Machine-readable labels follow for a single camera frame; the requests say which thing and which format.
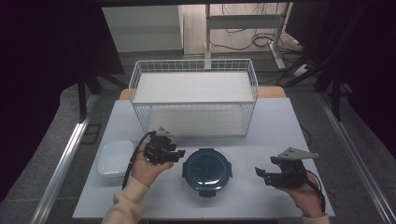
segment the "hand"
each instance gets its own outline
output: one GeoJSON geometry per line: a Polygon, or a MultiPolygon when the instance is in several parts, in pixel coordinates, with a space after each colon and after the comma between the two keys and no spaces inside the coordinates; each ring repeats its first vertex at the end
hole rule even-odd
{"type": "MultiPolygon", "coordinates": [[[[318,186],[318,182],[315,177],[307,172],[308,179],[318,186]]],[[[324,213],[321,210],[320,199],[315,191],[309,187],[307,184],[304,184],[299,189],[285,189],[285,188],[277,188],[282,191],[285,191],[289,194],[289,196],[294,200],[297,207],[303,211],[304,217],[323,217],[324,213]]]]}
{"type": "Polygon", "coordinates": [[[162,165],[154,165],[147,161],[143,156],[143,151],[146,147],[146,142],[143,142],[139,148],[139,152],[134,160],[134,166],[131,171],[131,176],[138,180],[140,183],[150,187],[154,183],[157,176],[164,170],[170,169],[173,166],[171,161],[162,165]]]}

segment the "standing desk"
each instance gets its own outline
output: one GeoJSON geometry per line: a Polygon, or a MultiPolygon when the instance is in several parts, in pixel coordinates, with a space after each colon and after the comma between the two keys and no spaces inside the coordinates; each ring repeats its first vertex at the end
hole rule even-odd
{"type": "MultiPolygon", "coordinates": [[[[254,167],[279,173],[270,162],[288,147],[308,150],[289,98],[279,87],[259,88],[260,99],[246,137],[173,138],[179,149],[186,149],[184,158],[163,172],[146,195],[144,219],[150,220],[238,220],[300,217],[301,211],[284,192],[265,186],[254,167]],[[233,178],[217,192],[216,197],[202,198],[181,177],[182,163],[200,147],[213,147],[233,166],[233,178]]],[[[112,110],[101,146],[118,140],[131,140],[134,145],[143,131],[124,91],[112,110]]],[[[112,205],[112,197],[121,188],[122,179],[106,179],[96,171],[98,154],[92,164],[73,218],[101,218],[112,205]]],[[[305,168],[318,173],[312,160],[304,160],[305,168]]],[[[326,213],[334,211],[326,200],[326,213]]]]}

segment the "wire basket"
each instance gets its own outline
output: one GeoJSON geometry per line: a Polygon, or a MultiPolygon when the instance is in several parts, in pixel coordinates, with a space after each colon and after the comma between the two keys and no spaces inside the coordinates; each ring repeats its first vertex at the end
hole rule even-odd
{"type": "Polygon", "coordinates": [[[139,61],[129,94],[144,132],[164,127],[175,136],[245,136],[257,87],[248,59],[139,61]]]}

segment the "dark blue lid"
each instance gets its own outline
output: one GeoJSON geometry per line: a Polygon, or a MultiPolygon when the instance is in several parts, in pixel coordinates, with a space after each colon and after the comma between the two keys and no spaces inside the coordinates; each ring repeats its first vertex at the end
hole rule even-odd
{"type": "Polygon", "coordinates": [[[231,163],[213,148],[200,148],[183,163],[183,177],[202,197],[216,196],[232,176],[231,163]]]}

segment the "person's arm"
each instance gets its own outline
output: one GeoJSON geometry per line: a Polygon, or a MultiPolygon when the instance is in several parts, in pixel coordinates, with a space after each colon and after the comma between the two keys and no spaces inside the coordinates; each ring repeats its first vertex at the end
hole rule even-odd
{"type": "Polygon", "coordinates": [[[102,223],[137,223],[144,214],[142,201],[149,186],[162,171],[173,166],[170,161],[160,166],[148,162],[142,153],[146,144],[143,143],[139,148],[128,184],[125,189],[114,194],[114,205],[108,209],[102,223]]]}
{"type": "MultiPolygon", "coordinates": [[[[318,185],[317,180],[312,174],[309,172],[306,174],[312,183],[318,185]]],[[[321,209],[318,195],[307,184],[304,184],[299,189],[277,189],[288,193],[296,203],[297,207],[301,209],[303,212],[304,224],[330,224],[329,216],[321,209]]]]}

